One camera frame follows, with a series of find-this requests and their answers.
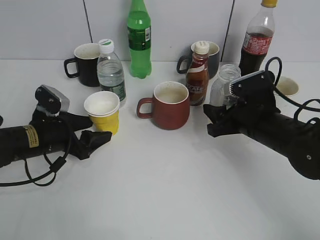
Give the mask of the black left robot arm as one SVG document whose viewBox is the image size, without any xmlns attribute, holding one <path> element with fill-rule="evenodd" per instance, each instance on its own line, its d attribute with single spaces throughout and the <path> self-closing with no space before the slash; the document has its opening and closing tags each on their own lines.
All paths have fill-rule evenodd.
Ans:
<svg viewBox="0 0 320 240">
<path fill-rule="evenodd" d="M 0 129 L 0 166 L 50 154 L 68 152 L 85 160 L 112 138 L 110 131 L 90 131 L 93 122 L 88 116 L 61 112 L 45 116 L 36 110 L 28 125 Z"/>
</svg>

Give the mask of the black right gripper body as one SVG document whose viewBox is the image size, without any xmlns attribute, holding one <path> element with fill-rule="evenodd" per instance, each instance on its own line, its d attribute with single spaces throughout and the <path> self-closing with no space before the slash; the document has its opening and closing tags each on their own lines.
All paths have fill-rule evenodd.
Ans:
<svg viewBox="0 0 320 240">
<path fill-rule="evenodd" d="M 248 137 L 279 137 L 282 133 L 282 115 L 276 106 L 272 86 L 240 97 L 234 111 L 240 134 Z"/>
</svg>

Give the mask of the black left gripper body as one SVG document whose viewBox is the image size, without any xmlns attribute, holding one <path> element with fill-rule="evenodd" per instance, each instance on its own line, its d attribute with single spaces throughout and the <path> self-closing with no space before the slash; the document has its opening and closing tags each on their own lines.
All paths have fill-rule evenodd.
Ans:
<svg viewBox="0 0 320 240">
<path fill-rule="evenodd" d="M 37 157 L 59 151 L 66 151 L 68 146 L 74 150 L 74 134 L 71 125 L 65 118 L 65 112 L 57 116 L 47 116 L 43 112 L 35 110 L 29 123 L 35 128 L 39 146 L 29 148 L 28 155 Z"/>
</svg>

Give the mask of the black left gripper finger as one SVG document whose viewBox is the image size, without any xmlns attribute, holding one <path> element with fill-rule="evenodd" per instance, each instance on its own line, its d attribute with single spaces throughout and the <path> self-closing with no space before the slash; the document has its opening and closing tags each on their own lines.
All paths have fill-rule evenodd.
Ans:
<svg viewBox="0 0 320 240">
<path fill-rule="evenodd" d="M 65 118 L 73 131 L 80 131 L 91 128 L 93 122 L 88 116 L 75 115 L 69 112 L 65 113 Z"/>
<path fill-rule="evenodd" d="M 112 136 L 113 133 L 110 131 L 83 130 L 80 138 L 74 133 L 73 155 L 79 160 L 88 159 L 95 150 L 108 143 Z"/>
</svg>

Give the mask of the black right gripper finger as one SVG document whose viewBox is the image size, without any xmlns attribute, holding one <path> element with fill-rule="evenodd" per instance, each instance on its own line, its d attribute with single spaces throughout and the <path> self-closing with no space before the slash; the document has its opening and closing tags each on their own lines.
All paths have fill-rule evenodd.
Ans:
<svg viewBox="0 0 320 240">
<path fill-rule="evenodd" d="M 223 106 L 213 106 L 210 104 L 203 105 L 204 114 L 210 119 L 213 124 L 236 124 L 236 119 L 234 118 L 235 106 L 227 107 Z"/>
<path fill-rule="evenodd" d="M 207 125 L 207 133 L 216 138 L 219 136 L 228 136 L 240 134 L 237 124 L 232 120 L 219 121 L 216 123 L 209 123 Z"/>
</svg>

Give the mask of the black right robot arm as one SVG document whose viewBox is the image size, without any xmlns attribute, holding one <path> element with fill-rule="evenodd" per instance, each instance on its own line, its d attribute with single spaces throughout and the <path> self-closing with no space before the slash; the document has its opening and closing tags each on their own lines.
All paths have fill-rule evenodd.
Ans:
<svg viewBox="0 0 320 240">
<path fill-rule="evenodd" d="M 247 93 L 230 108 L 204 104 L 203 112 L 210 136 L 243 134 L 288 158 L 303 177 L 319 180 L 319 118 L 304 123 L 281 114 L 271 87 Z"/>
</svg>

